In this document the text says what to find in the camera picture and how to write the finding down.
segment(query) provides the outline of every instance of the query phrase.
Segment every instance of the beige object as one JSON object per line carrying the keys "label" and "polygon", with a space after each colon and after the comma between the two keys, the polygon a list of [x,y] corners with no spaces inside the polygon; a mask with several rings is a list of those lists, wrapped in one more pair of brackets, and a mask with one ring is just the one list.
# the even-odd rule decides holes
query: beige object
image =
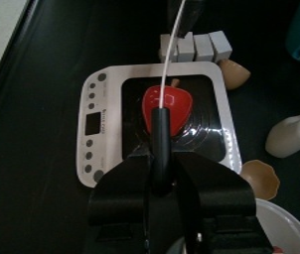
{"label": "beige object", "polygon": [[238,88],[249,79],[250,71],[231,60],[219,60],[218,62],[226,90]]}
{"label": "beige object", "polygon": [[267,164],[258,160],[247,161],[241,166],[239,175],[249,182],[255,198],[270,200],[275,197],[279,180]]}

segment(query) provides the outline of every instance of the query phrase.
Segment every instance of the white bottle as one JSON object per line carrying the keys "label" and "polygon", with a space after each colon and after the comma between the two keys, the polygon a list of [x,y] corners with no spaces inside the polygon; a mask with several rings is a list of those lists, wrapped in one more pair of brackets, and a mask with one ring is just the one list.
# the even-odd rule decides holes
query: white bottle
{"label": "white bottle", "polygon": [[300,150],[300,115],[285,118],[271,127],[265,150],[277,158],[285,158]]}

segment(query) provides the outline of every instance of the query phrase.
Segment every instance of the white scale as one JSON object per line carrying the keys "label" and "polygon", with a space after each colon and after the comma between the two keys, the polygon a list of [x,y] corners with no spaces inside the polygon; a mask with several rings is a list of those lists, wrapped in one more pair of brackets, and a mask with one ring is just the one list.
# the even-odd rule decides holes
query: white scale
{"label": "white scale", "polygon": [[[77,116],[76,174],[89,188],[123,160],[121,85],[129,78],[159,77],[162,71],[160,63],[111,66],[95,72],[84,81]],[[167,77],[191,75],[203,75],[211,80],[225,144],[225,156],[218,162],[239,173],[241,159],[222,72],[210,62],[170,64]]]}

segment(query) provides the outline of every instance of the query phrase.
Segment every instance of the white container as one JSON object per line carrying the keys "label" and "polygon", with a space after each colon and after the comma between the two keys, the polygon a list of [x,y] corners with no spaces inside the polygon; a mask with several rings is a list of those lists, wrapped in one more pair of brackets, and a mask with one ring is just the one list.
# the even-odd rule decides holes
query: white container
{"label": "white container", "polygon": [[271,246],[279,247],[285,254],[300,254],[300,221],[269,201],[257,198],[255,207],[255,216]]}
{"label": "white container", "polygon": [[300,150],[300,115],[285,118],[271,127],[265,150],[277,158],[285,158]]}

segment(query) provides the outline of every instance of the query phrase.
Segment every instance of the white bowl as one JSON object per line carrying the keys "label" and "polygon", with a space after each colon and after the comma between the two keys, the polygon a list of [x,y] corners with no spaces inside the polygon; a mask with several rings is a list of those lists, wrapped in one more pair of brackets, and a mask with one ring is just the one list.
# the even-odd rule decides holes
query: white bowl
{"label": "white bowl", "polygon": [[273,246],[285,254],[300,254],[300,221],[279,206],[255,199],[257,218]]}

